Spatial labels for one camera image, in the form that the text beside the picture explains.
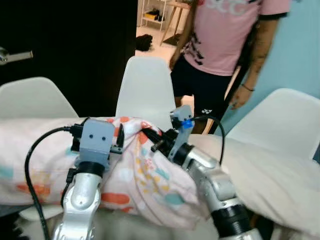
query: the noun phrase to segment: man's arm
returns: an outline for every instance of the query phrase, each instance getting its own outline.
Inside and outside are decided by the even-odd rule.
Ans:
[[[195,20],[195,15],[196,15],[196,9],[198,5],[198,0],[193,0],[191,8],[189,10],[188,16],[185,20],[183,32],[180,35],[179,42],[176,46],[176,49],[170,59],[169,67],[172,70],[180,56],[181,49],[186,45],[188,42],[190,35],[192,34],[194,30],[194,20]]]
[[[195,14],[196,14],[196,9],[198,5],[198,0],[192,1],[191,8],[189,10],[188,16],[185,20],[183,32],[180,36],[179,42],[176,46],[176,49],[181,51],[181,49],[186,45],[188,42],[190,35],[192,34],[194,30],[194,20],[195,20]]]
[[[243,86],[238,88],[230,102],[233,105],[232,109],[243,106],[251,97],[276,34],[278,22],[278,19],[259,21],[248,76]]]
[[[244,85],[253,89],[258,75],[268,56],[279,20],[260,20],[252,51],[252,62]]]

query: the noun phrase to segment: pink t-shirt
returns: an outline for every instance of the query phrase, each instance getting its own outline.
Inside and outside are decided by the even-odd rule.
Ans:
[[[285,14],[291,0],[199,0],[194,34],[184,48],[185,59],[200,71],[231,76],[243,44],[260,15]]]

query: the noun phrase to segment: door handle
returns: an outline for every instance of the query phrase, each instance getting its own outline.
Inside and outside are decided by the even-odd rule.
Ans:
[[[34,57],[32,51],[9,54],[9,52],[0,46],[0,66],[15,61],[32,59]]]

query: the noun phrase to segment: person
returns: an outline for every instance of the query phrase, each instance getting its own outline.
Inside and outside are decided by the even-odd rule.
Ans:
[[[291,0],[194,0],[183,32],[169,63],[176,107],[182,97],[194,95],[194,115],[217,116],[247,35],[255,23],[250,67],[234,93],[232,109],[243,106],[253,94],[276,33]],[[206,120],[196,120],[193,132],[201,134]]]

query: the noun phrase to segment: black cable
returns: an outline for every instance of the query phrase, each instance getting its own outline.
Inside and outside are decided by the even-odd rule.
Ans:
[[[220,120],[214,116],[210,116],[210,115],[202,115],[202,116],[195,116],[193,118],[191,118],[191,121],[195,121],[195,120],[207,120],[207,119],[212,119],[214,120],[214,122],[216,122],[219,126],[219,128],[221,129],[221,133],[222,133],[222,146],[221,146],[221,155],[220,155],[220,161],[219,164],[221,166],[223,158],[224,158],[224,152],[225,152],[225,140],[226,140],[226,133],[225,133],[225,129],[222,126]]]
[[[64,187],[62,195],[61,195],[60,205],[61,205],[62,208],[64,208],[64,198],[65,198],[65,195],[66,195],[67,190],[69,188],[69,185],[70,185],[70,183],[66,183],[65,184],[65,187]]]
[[[26,180],[26,184],[29,188],[30,194],[33,198],[33,202],[34,202],[34,206],[39,214],[40,217],[40,222],[41,222],[41,227],[43,230],[43,234],[44,234],[44,239],[45,240],[50,240],[50,236],[49,236],[49,231],[48,231],[48,226],[46,223],[46,219],[44,217],[44,213],[42,211],[42,207],[41,204],[39,202],[39,199],[37,197],[36,191],[34,189],[34,186],[32,185],[31,179],[30,179],[30,173],[29,173],[29,162],[30,162],[30,158],[31,155],[33,153],[33,151],[35,150],[36,146],[46,137],[48,137],[51,134],[54,134],[56,132],[60,132],[60,131],[69,131],[70,127],[69,126],[64,126],[64,127],[58,127],[56,129],[53,129],[51,131],[48,131],[47,133],[43,134],[41,137],[39,137],[31,146],[31,148],[29,149],[26,157],[25,157],[25,162],[24,162],[24,174],[25,174],[25,180]]]

